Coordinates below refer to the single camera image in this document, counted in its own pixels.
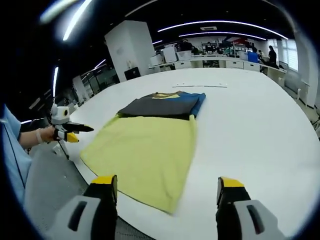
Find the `person's left hand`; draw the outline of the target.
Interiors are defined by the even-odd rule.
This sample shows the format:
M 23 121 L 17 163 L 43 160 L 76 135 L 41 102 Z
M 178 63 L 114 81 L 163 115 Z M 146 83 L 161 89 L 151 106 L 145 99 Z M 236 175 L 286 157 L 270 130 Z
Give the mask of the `person's left hand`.
M 47 126 L 45 128 L 40 129 L 40 137 L 44 142 L 53 142 L 56 141 L 55 137 L 55 128 L 51 126 Z

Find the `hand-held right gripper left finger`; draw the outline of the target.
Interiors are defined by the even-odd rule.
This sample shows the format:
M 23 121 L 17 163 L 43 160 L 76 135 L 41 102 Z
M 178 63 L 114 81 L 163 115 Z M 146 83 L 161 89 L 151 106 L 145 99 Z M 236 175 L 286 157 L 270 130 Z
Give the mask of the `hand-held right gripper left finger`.
M 95 178 L 56 214 L 47 240 L 114 240 L 118 218 L 117 175 Z

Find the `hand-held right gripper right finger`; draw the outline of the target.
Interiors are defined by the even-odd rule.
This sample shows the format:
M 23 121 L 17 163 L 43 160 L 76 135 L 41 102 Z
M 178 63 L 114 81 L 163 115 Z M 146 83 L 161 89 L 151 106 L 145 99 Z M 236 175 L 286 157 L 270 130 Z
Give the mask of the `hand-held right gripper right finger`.
M 285 240 L 278 219 L 260 201 L 251 199 L 240 181 L 221 176 L 215 215 L 219 240 Z

